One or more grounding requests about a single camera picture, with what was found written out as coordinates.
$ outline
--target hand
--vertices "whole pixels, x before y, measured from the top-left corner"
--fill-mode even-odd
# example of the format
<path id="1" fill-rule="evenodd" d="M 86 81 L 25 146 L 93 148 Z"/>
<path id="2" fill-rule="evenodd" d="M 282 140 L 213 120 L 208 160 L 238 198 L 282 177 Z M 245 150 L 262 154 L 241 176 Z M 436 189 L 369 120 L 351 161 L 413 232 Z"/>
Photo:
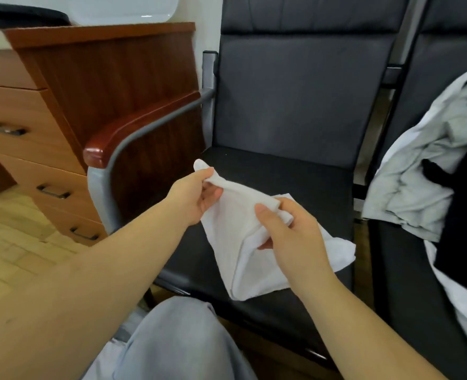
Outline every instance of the hand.
<path id="1" fill-rule="evenodd" d="M 270 239 L 259 249 L 274 249 L 281 271 L 300 297 L 317 278 L 334 273 L 316 218 L 289 198 L 277 199 L 281 202 L 280 209 L 292 214 L 293 223 L 288 227 L 265 205 L 256 204 L 256 217 L 270 234 Z"/>
<path id="2" fill-rule="evenodd" d="M 170 188 L 165 200 L 176 206 L 187 225 L 197 224 L 223 194 L 222 188 L 204 182 L 213 173 L 214 168 L 201 169 L 177 180 Z"/>

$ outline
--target left arm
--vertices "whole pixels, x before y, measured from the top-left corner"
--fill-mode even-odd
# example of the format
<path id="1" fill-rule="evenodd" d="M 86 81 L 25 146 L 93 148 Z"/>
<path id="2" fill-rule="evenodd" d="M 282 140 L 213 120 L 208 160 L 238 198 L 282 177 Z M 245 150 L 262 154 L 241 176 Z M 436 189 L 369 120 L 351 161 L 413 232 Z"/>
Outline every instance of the left arm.
<path id="1" fill-rule="evenodd" d="M 222 190 L 213 169 L 178 180 L 167 198 L 86 252 L 0 301 L 0 378 L 76 380 L 136 306 L 184 231 Z"/>

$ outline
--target light blue trousers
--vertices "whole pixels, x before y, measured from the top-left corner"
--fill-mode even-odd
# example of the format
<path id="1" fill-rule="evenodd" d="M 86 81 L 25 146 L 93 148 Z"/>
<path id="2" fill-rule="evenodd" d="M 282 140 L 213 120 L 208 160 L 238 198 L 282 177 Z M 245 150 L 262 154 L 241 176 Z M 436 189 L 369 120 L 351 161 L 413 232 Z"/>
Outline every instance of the light blue trousers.
<path id="1" fill-rule="evenodd" d="M 172 297 L 142 320 L 118 359 L 115 380 L 256 380 L 211 304 Z"/>

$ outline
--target wooden drawer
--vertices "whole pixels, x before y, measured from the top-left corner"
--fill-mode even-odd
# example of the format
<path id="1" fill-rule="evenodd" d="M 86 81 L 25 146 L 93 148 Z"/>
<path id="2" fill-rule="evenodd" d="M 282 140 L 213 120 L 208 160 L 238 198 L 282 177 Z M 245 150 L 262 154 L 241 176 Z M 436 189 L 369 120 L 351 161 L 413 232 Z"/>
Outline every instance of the wooden drawer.
<path id="1" fill-rule="evenodd" d="M 0 87 L 0 125 L 25 131 L 20 136 L 0 132 L 0 153 L 85 175 L 47 108 L 48 93 Z"/>
<path id="2" fill-rule="evenodd" d="M 34 202 L 60 233 L 78 243 L 94 245 L 107 237 L 107 232 L 100 223 L 47 207 L 39 199 L 34 199 Z"/>
<path id="3" fill-rule="evenodd" d="M 43 82 L 35 83 L 14 50 L 0 50 L 0 86 L 26 89 L 45 88 Z"/>
<path id="4" fill-rule="evenodd" d="M 42 204 L 101 222 L 89 196 L 87 177 L 4 154 L 0 154 L 0 163 L 26 193 Z"/>

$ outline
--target wooden armrest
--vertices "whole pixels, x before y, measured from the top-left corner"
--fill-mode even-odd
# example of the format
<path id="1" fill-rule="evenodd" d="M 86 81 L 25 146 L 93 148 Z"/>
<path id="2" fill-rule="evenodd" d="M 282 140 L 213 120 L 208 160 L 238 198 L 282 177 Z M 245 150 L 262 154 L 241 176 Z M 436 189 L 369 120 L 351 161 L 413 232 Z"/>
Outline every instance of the wooden armrest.
<path id="1" fill-rule="evenodd" d="M 198 91 L 191 92 L 171 100 L 151 104 L 148 108 L 111 122 L 95 133 L 85 145 L 83 152 L 85 163 L 90 167 L 105 169 L 116 148 L 129 135 L 198 100 L 200 96 Z"/>

